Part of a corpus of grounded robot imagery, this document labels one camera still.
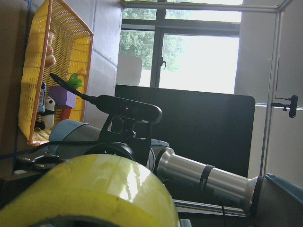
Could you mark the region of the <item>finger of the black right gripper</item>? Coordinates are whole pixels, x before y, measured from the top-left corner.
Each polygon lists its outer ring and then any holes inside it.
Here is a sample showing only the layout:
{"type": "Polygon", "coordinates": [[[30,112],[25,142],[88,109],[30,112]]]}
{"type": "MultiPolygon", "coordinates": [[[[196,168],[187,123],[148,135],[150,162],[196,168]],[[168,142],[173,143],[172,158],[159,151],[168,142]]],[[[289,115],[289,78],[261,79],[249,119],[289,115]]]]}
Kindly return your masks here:
{"type": "Polygon", "coordinates": [[[17,157],[16,170],[45,173],[59,164],[59,156],[45,151],[37,151],[17,157]]]}

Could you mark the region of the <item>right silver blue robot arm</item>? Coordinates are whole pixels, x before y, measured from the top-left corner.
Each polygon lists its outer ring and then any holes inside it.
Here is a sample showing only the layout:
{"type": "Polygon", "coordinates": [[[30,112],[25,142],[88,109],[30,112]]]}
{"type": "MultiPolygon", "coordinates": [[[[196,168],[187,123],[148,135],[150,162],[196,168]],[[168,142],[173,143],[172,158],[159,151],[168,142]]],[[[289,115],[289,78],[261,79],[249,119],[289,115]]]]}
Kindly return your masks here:
{"type": "Polygon", "coordinates": [[[212,165],[177,155],[168,143],[151,139],[147,131],[137,138],[135,121],[126,119],[120,132],[95,128],[74,120],[60,122],[49,142],[17,158],[14,169],[47,171],[61,161],[84,154],[115,154],[139,162],[162,181],[187,186],[254,218],[258,227],[300,227],[303,190],[275,175],[248,179],[212,165]]]}

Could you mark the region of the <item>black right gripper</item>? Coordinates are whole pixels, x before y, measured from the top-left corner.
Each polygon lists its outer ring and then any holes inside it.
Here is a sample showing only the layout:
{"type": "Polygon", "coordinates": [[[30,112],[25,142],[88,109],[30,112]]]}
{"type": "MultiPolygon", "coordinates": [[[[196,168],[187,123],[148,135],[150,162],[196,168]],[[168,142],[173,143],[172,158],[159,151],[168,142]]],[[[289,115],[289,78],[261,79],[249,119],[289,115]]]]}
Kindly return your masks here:
{"type": "Polygon", "coordinates": [[[129,160],[135,161],[134,152],[132,149],[121,142],[107,142],[99,143],[91,148],[89,148],[84,155],[91,154],[109,154],[116,155],[120,157],[125,157],[129,160]]]}

